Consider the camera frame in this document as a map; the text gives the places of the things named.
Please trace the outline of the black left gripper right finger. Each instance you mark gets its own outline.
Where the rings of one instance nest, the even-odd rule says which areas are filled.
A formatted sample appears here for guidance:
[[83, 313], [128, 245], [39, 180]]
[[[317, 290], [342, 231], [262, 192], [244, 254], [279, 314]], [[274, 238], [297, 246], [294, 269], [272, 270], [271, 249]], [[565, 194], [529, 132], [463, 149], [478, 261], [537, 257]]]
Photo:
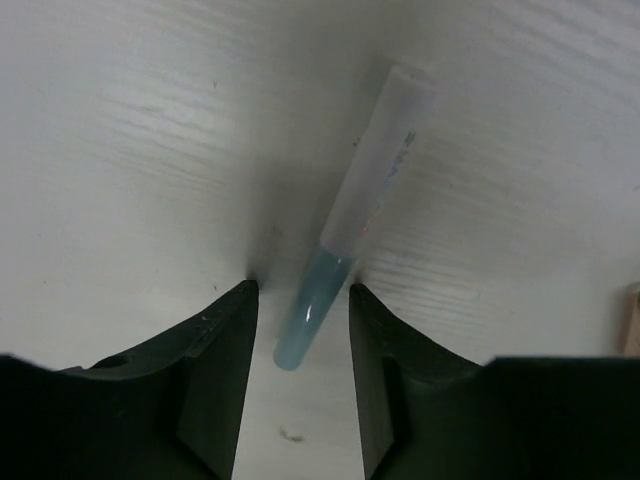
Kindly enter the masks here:
[[635, 479], [635, 358], [498, 357], [475, 364], [349, 292], [369, 479]]

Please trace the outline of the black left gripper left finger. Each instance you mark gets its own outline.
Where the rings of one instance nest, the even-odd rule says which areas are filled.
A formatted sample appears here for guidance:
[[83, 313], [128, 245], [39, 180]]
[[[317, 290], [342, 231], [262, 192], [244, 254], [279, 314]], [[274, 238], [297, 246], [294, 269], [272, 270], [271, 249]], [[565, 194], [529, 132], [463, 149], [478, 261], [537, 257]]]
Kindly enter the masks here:
[[5, 479], [228, 479], [257, 329], [245, 280], [89, 368], [1, 358]]

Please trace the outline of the white blue-print tube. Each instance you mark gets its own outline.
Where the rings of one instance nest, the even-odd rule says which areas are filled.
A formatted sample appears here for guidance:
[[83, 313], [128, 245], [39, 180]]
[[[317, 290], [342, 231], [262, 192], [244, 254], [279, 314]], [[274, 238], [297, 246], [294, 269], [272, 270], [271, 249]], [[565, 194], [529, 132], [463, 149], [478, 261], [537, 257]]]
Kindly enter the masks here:
[[361, 240], [415, 141], [434, 93], [426, 72], [407, 65], [390, 69], [284, 321], [273, 355], [280, 369], [294, 371], [304, 360], [356, 263]]

